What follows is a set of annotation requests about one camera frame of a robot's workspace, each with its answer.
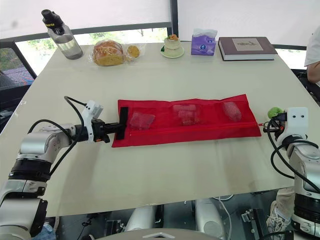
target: purple tissue box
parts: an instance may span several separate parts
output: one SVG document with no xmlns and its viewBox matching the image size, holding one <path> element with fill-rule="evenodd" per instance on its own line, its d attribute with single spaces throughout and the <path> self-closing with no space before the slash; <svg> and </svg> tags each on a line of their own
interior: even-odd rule
<svg viewBox="0 0 320 240">
<path fill-rule="evenodd" d="M 209 55 L 215 54 L 216 39 L 207 35 L 192 36 L 191 55 Z"/>
</svg>

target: small plate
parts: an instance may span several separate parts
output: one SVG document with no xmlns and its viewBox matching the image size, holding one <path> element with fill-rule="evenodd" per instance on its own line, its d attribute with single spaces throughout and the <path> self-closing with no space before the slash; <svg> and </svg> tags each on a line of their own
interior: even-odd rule
<svg viewBox="0 0 320 240">
<path fill-rule="evenodd" d="M 176 58 L 181 57 L 185 53 L 185 49 L 182 46 L 181 46 L 181 49 L 182 49 L 181 53 L 179 55 L 177 55 L 177 56 L 168 56 L 168 55 L 166 55 L 165 51 L 161 51 L 160 53 L 162 54 L 162 56 L 164 56 L 164 57 L 166 57 L 168 59 L 176 59 Z"/>
</svg>

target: book cover illustration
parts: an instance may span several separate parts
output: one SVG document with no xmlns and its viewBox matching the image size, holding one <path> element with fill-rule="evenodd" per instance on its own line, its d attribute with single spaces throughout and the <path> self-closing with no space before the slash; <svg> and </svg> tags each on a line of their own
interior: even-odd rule
<svg viewBox="0 0 320 240">
<path fill-rule="evenodd" d="M 232 38 L 237 51 L 263 51 L 256 38 Z"/>
</svg>

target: zipper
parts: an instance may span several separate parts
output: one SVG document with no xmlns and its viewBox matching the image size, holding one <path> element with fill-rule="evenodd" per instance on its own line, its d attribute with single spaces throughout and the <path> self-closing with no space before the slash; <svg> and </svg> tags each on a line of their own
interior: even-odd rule
<svg viewBox="0 0 320 240">
<path fill-rule="evenodd" d="M 234 125 L 220 125 L 220 126 L 177 126 L 175 128 L 165 129 L 148 129 L 148 130 L 131 130 L 129 136 L 142 136 L 142 135 L 154 135 L 154 134 L 174 134 L 181 132 L 193 132 L 193 131 L 210 131 L 216 129 L 245 129 L 250 127 L 258 127 L 256 122 L 234 124 Z"/>
</svg>

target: bread in plastic bag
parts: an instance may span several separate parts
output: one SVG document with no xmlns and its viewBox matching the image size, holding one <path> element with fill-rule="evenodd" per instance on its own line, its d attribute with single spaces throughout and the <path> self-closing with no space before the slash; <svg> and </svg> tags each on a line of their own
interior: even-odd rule
<svg viewBox="0 0 320 240">
<path fill-rule="evenodd" d="M 117 41 L 106 39 L 95 44 L 89 61 L 100 66 L 131 63 L 143 55 L 144 50 L 145 44 L 143 43 L 120 44 Z"/>
<path fill-rule="evenodd" d="M 122 45 L 113 40 L 100 41 L 93 48 L 92 59 L 101 66 L 123 64 L 124 51 Z"/>
</svg>

